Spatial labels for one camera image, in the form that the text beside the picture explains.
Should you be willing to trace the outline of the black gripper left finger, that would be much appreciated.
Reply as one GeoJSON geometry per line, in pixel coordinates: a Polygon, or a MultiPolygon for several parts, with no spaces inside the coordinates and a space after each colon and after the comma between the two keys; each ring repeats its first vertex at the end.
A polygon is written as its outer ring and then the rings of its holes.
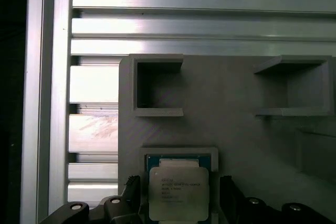
{"type": "Polygon", "coordinates": [[[64,204],[46,217],[42,224],[142,223],[140,176],[130,176],[121,195],[103,198],[97,207],[85,202],[64,204]]]}

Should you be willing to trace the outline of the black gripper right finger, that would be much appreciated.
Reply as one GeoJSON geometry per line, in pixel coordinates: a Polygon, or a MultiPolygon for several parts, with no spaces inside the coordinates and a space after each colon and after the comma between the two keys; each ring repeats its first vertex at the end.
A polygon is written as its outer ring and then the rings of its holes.
{"type": "Polygon", "coordinates": [[[219,202],[228,223],[333,223],[314,209],[298,202],[283,204],[280,210],[276,210],[259,198],[246,197],[236,186],[231,176],[220,178],[219,202]]]}

